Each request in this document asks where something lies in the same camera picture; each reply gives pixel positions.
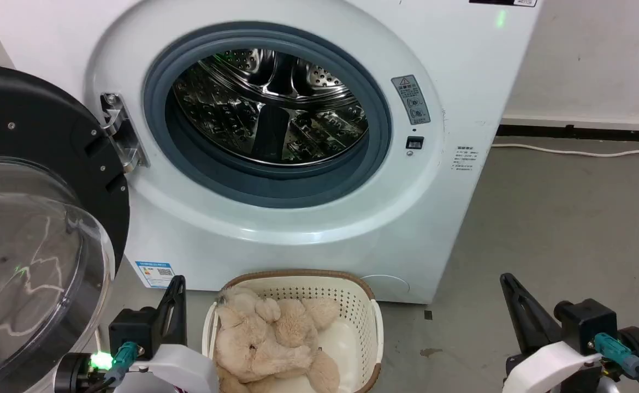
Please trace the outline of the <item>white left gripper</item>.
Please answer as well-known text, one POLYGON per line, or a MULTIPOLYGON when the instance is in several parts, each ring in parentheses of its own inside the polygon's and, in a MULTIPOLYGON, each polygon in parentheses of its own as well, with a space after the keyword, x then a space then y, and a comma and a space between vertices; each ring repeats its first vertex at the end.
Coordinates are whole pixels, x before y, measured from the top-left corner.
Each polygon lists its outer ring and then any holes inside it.
POLYGON ((211 358, 187 347, 186 279, 174 276, 156 310, 151 360, 135 362, 114 392, 219 392, 211 358))

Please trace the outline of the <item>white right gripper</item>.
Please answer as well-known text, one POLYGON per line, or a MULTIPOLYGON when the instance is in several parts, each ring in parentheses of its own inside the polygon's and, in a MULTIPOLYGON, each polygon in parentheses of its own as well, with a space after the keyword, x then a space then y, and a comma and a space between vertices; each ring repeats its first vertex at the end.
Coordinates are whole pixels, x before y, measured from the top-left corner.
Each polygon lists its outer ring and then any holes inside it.
POLYGON ((522 355, 531 355, 507 376, 504 392, 547 392, 579 371, 601 360, 582 355, 561 341, 561 326, 511 273, 500 276, 502 293, 522 355))

